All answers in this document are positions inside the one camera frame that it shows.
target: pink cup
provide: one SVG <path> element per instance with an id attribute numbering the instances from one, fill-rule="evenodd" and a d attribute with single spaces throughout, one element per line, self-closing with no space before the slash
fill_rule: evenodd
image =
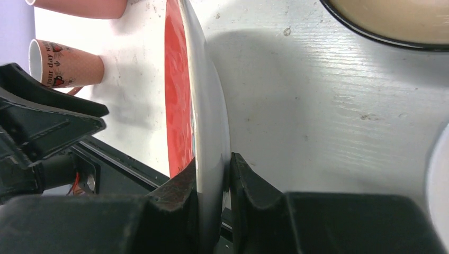
<path id="1" fill-rule="evenodd" d="M 62 44 L 32 40 L 29 50 L 30 75 L 51 88 L 98 84 L 104 65 L 99 56 Z"/>
<path id="2" fill-rule="evenodd" d="M 31 6 L 91 19 L 118 19 L 127 0 L 26 0 Z"/>

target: white plate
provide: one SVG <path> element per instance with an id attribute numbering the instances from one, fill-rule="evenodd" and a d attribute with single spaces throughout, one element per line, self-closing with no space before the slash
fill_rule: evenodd
<path id="1" fill-rule="evenodd" d="M 427 206 L 432 223 L 446 249 L 449 247 L 449 126 L 430 157 L 426 179 Z"/>
<path id="2" fill-rule="evenodd" d="M 217 70 L 205 48 L 201 25 L 188 0 L 167 1 L 165 27 L 170 176 L 195 158 L 200 251 L 211 253 L 219 236 L 221 212 L 229 190 L 224 183 L 231 157 L 225 98 Z"/>

